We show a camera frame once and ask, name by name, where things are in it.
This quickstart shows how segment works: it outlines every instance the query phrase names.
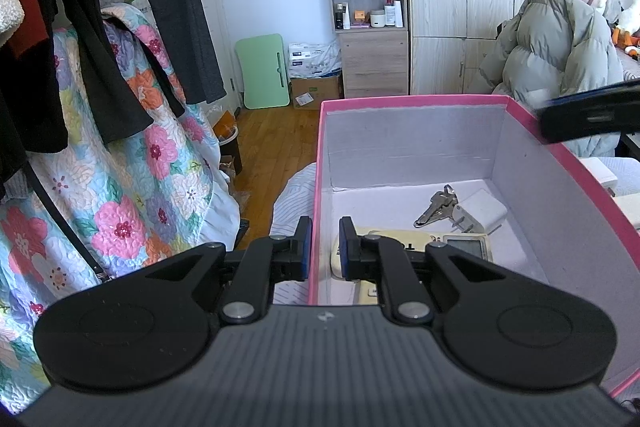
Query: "quilted blanket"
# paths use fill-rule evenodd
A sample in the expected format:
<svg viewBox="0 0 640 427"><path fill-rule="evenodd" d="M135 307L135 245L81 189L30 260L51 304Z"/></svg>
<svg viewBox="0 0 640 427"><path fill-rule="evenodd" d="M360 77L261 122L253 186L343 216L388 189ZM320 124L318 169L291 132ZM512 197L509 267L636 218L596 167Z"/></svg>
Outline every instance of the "quilted blanket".
<svg viewBox="0 0 640 427"><path fill-rule="evenodd" d="M162 94L143 47L184 94L156 30L132 6L103 10L129 31L105 21L123 82L154 124L106 147L87 102L73 29L54 36L69 146L37 154L31 164L42 185L92 255L111 277L206 241L228 249L239 211L219 171L220 148L197 106L177 119ZM33 327L47 306L98 283L32 194L0 206L0 400L16 413L48 387L33 347Z"/></svg>

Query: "bunch of keys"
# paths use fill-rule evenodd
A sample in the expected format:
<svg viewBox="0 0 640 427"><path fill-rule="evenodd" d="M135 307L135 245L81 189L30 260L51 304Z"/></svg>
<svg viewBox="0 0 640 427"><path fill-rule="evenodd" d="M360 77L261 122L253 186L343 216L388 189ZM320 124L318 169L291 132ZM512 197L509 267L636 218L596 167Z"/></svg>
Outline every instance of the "bunch of keys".
<svg viewBox="0 0 640 427"><path fill-rule="evenodd" d="M445 185L444 190L436 192L431 198L431 205L414 223L416 229L426 227L442 219L453 219L453 209L458 204L458 197L451 185Z"/></svg>

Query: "pink box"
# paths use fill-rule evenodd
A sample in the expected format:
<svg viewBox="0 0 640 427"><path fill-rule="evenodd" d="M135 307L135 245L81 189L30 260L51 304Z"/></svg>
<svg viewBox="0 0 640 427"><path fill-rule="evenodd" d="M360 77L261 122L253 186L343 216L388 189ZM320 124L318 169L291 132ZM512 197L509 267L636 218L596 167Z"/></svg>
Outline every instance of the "pink box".
<svg viewBox="0 0 640 427"><path fill-rule="evenodd" d="M495 263L609 314L618 348L605 389L619 393L640 376L640 236L568 149L542 144L534 117L506 96L322 104L309 303L353 302L354 283L330 269L340 217L357 227L415 230L444 184L460 200L484 188L507 206L506 222L490 236Z"/></svg>

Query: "gray down jacket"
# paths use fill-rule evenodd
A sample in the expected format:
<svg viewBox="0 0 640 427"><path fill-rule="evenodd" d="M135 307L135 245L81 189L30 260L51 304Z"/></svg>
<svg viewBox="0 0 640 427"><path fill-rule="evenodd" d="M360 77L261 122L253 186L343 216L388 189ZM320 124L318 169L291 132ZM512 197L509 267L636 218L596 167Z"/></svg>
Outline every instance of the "gray down jacket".
<svg viewBox="0 0 640 427"><path fill-rule="evenodd" d="M468 92L508 94L529 110L545 100L623 81L607 21L581 0L525 0ZM580 157L613 156L619 135L566 143Z"/></svg>

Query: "shelf board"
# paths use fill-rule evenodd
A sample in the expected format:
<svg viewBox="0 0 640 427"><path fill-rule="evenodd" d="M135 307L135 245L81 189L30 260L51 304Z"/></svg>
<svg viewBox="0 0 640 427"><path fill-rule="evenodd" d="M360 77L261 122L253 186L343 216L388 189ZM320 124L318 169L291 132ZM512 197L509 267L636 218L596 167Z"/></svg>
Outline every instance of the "shelf board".
<svg viewBox="0 0 640 427"><path fill-rule="evenodd" d="M405 32L406 28L385 26L384 28L351 28L350 30L336 30L336 33L361 33L361 32Z"/></svg>

